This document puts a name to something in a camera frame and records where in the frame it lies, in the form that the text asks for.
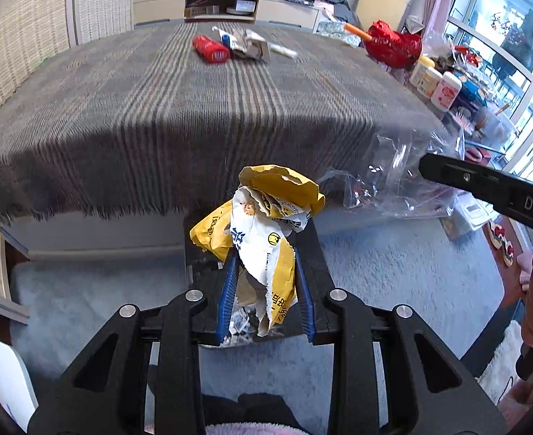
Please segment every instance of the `table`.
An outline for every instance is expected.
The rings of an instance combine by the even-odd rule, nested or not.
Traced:
[[[45,61],[0,109],[0,220],[213,207],[247,165],[315,180],[329,168],[365,174],[383,161],[380,141],[393,157],[405,142],[421,151],[446,135],[364,50],[219,23],[258,30],[299,58],[209,64],[192,39],[214,25],[152,26]]]

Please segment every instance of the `crumpled foil wrapper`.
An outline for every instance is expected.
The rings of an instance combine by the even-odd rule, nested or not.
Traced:
[[[353,47],[359,47],[361,37],[347,31],[340,21],[321,21],[317,27],[317,34],[331,39],[339,39]]]

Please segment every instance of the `light blue carpet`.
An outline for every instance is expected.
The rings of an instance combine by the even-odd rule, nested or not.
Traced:
[[[502,280],[481,231],[452,243],[438,220],[394,221],[328,235],[321,243],[337,286],[376,307],[410,304],[459,357],[503,297]],[[31,319],[28,326],[12,324],[11,334],[39,402],[46,384],[120,305],[161,306],[183,291],[182,260],[178,255],[16,267],[12,293],[29,307]],[[205,394],[232,399],[244,392],[280,394],[306,430],[326,433],[331,347],[312,347],[305,337],[295,337],[226,350],[201,348],[200,367]],[[152,405],[150,397],[150,420]]]

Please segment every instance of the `shoe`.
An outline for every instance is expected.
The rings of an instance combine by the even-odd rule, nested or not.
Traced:
[[[500,248],[502,248],[502,239],[506,236],[506,230],[501,225],[489,221],[488,233],[494,248],[496,248],[496,250],[500,250]]]
[[[504,257],[504,263],[507,267],[511,267],[514,263],[514,247],[511,241],[507,241],[502,237],[502,255]]]

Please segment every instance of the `red plastic bag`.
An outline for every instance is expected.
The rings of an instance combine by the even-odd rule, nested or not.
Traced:
[[[373,37],[365,42],[369,55],[392,68],[409,68],[421,55],[422,40],[416,34],[395,32],[385,21],[376,21],[367,32]]]

